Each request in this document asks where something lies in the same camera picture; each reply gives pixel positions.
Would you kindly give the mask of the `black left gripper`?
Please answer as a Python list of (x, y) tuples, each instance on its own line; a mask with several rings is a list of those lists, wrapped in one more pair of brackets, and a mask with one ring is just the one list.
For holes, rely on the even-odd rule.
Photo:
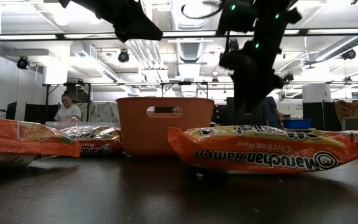
[(121, 42), (131, 39), (161, 40), (163, 32), (148, 18), (142, 19), (142, 8), (135, 1), (108, 0), (59, 0), (63, 8), (74, 2), (93, 12), (115, 28)]

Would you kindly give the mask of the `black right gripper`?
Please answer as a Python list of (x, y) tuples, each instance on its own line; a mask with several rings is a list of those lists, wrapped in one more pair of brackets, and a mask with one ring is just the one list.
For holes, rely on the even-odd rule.
[(284, 86), (283, 78), (273, 69), (277, 55), (282, 53), (283, 36), (283, 29), (258, 29), (243, 47), (237, 39), (226, 37), (219, 66), (233, 71), (236, 110), (252, 111), (272, 90)]

